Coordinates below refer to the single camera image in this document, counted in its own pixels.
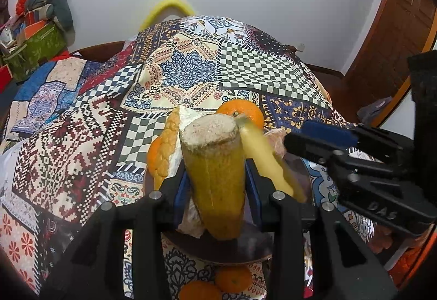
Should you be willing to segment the pomelo wedge with rind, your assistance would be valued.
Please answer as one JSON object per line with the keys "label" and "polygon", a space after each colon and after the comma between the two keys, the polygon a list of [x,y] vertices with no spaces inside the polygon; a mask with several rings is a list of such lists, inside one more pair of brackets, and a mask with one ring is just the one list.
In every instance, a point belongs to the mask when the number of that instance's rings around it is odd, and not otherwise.
{"label": "pomelo wedge with rind", "polygon": [[[151,168],[152,148],[149,149],[147,155],[147,163],[149,164],[156,190],[161,187],[164,179],[176,175],[179,164],[182,161],[179,132],[202,116],[204,116],[204,113],[185,108],[184,106],[177,106],[166,118],[164,130],[156,138],[158,149],[154,157],[154,168]],[[204,225],[190,195],[190,191],[188,191],[187,196],[188,200],[182,202],[184,213],[181,221],[176,223],[177,231],[199,239],[204,233]]]}

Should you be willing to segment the large orange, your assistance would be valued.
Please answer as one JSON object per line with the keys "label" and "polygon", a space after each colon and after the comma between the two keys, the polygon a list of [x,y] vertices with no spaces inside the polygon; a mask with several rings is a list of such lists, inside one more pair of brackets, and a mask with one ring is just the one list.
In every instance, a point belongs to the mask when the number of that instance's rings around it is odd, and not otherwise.
{"label": "large orange", "polygon": [[234,99],[227,101],[221,104],[215,113],[226,114],[232,117],[244,115],[248,117],[258,128],[264,128],[264,116],[261,112],[261,109],[259,109],[256,104],[248,100]]}
{"label": "large orange", "polygon": [[153,140],[147,152],[147,169],[152,176],[155,174],[157,168],[158,151],[160,145],[161,138],[158,136]]}

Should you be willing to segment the small tangerine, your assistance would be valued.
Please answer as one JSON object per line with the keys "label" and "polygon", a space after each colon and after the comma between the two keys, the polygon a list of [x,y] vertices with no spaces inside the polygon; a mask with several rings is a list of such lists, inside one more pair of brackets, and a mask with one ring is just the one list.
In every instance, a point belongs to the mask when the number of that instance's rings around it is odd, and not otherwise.
{"label": "small tangerine", "polygon": [[220,267],[215,272],[215,285],[223,293],[241,293],[252,283],[252,273],[245,265]]}
{"label": "small tangerine", "polygon": [[222,300],[222,292],[206,281],[191,281],[179,291],[179,300]]}

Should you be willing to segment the purple round plate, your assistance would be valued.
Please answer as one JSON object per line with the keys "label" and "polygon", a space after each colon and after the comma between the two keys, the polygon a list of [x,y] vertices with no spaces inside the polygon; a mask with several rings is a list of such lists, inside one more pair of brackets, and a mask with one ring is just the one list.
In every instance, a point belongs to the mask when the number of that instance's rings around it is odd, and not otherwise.
{"label": "purple round plate", "polygon": [[[310,230],[310,225],[315,222],[315,207],[311,202],[299,204],[303,234]],[[189,255],[217,265],[242,265],[271,258],[273,234],[261,232],[254,223],[248,195],[244,206],[244,215],[249,216],[252,221],[243,222],[239,237],[229,241],[219,241],[212,237],[208,231],[205,231],[199,239],[179,233],[177,230],[165,231],[161,235],[166,235],[171,242]]]}

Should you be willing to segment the patchwork patterned tablecloth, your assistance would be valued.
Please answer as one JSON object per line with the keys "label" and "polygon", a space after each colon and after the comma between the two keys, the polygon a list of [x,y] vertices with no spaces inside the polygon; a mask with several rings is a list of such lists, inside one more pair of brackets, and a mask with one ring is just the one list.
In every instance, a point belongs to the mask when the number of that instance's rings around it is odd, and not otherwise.
{"label": "patchwork patterned tablecloth", "polygon": [[268,131],[298,132],[307,120],[347,125],[293,52],[230,17],[155,24],[113,58],[138,67],[124,91],[64,111],[20,141],[1,135],[1,252],[32,296],[102,202],[142,197],[147,152],[177,106],[212,114],[248,100]]}

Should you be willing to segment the wooden door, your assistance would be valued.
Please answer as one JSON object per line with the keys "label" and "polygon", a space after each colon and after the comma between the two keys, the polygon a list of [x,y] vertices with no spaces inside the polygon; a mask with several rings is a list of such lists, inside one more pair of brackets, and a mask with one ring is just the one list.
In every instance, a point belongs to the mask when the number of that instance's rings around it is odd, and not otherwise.
{"label": "wooden door", "polygon": [[435,33],[436,0],[382,0],[346,74],[351,107],[344,117],[355,123],[359,109],[394,97],[408,78],[407,58],[421,53]]}

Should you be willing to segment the blue patchwork bed quilt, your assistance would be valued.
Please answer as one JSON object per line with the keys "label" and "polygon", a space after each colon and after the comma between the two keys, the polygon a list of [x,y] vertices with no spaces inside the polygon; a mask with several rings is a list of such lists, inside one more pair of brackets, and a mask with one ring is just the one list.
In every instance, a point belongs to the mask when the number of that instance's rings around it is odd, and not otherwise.
{"label": "blue patchwork bed quilt", "polygon": [[43,129],[62,112],[100,95],[116,96],[138,73],[124,59],[105,63],[70,57],[37,69],[12,101],[3,137],[20,141]]}

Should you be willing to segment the red box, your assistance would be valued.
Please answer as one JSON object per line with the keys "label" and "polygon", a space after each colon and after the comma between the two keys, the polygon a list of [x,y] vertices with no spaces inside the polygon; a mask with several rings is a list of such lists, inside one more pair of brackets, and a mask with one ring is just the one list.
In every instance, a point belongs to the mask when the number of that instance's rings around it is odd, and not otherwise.
{"label": "red box", "polygon": [[13,75],[8,67],[4,65],[0,67],[0,93],[2,93],[13,79]]}

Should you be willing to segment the green storage box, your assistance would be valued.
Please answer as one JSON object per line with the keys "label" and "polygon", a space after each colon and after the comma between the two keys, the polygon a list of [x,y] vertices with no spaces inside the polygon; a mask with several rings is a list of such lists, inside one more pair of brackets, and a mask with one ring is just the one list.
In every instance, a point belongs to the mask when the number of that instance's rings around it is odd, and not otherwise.
{"label": "green storage box", "polygon": [[54,23],[49,23],[6,55],[3,62],[11,71],[13,79],[21,82],[66,48],[63,32]]}

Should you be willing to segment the grey plush toy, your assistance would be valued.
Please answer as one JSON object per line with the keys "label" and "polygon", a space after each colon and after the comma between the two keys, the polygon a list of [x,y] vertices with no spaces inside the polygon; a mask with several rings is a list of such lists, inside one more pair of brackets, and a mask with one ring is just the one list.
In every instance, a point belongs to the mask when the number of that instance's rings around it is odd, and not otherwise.
{"label": "grey plush toy", "polygon": [[40,20],[53,21],[63,32],[66,45],[74,44],[76,32],[67,0],[26,0],[24,9],[27,12],[37,11]]}

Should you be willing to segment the red plastic bag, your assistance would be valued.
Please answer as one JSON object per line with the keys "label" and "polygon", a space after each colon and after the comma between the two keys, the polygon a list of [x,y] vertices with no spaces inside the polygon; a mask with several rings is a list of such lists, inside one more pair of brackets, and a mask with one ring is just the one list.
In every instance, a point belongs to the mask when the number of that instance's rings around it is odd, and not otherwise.
{"label": "red plastic bag", "polygon": [[24,13],[25,3],[27,0],[17,0],[16,3],[16,15],[20,16]]}

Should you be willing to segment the white wall socket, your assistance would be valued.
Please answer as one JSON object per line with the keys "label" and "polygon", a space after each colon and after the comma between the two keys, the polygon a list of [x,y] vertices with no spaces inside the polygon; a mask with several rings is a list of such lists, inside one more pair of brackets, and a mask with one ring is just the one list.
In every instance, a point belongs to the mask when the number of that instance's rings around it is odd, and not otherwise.
{"label": "white wall socket", "polygon": [[297,50],[298,50],[299,52],[303,52],[303,51],[305,50],[305,45],[304,45],[303,43],[300,43],[300,44],[297,46]]}

